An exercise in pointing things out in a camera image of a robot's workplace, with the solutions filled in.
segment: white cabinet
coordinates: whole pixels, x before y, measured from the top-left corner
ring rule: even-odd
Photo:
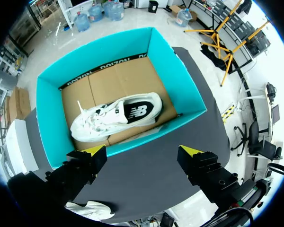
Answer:
[[[168,0],[156,0],[158,8],[165,8]],[[135,8],[148,8],[149,0],[136,0]]]

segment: water jug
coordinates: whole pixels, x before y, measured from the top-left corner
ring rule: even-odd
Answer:
[[[189,9],[182,9],[177,14],[176,23],[181,27],[186,27],[191,18],[192,16],[189,12]]]
[[[109,17],[110,7],[112,6],[113,3],[114,3],[113,1],[108,0],[107,2],[105,2],[105,3],[103,4],[105,16]]]
[[[85,30],[89,29],[89,19],[84,13],[77,13],[77,16],[74,19],[74,24],[77,27],[78,32],[84,32]]]
[[[89,9],[89,18],[92,22],[100,21],[102,19],[102,7],[100,4],[94,4]]]
[[[122,20],[124,17],[124,7],[122,2],[115,2],[111,5],[109,17],[111,20]]]

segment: cardboard carton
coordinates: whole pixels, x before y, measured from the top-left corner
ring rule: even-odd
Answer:
[[[28,91],[15,87],[9,99],[10,122],[15,119],[24,120],[31,112]]]
[[[5,123],[4,126],[6,128],[8,128],[10,125],[9,100],[10,100],[10,97],[6,96],[5,101],[4,101],[4,123]]]
[[[172,15],[174,15],[175,17],[177,17],[177,14],[178,14],[178,12],[179,12],[181,9],[185,9],[184,6],[177,6],[177,5],[172,5],[172,6],[170,6],[169,8],[172,10],[171,13],[172,13]],[[193,12],[192,10],[190,10],[190,9],[189,9],[189,12],[190,12],[190,14],[191,14],[191,16],[192,16],[192,19],[191,19],[189,22],[195,22],[195,21],[197,21],[198,15],[197,15],[195,12]]]

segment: trash bin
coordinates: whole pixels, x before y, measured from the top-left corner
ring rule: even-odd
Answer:
[[[158,8],[158,2],[157,1],[150,1],[148,4],[148,11],[150,13],[155,13],[157,12],[157,8]]]

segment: shoe insole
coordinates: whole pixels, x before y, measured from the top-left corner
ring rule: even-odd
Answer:
[[[147,115],[153,109],[153,104],[150,102],[142,101],[124,105],[124,114],[128,120],[128,124],[136,122]]]

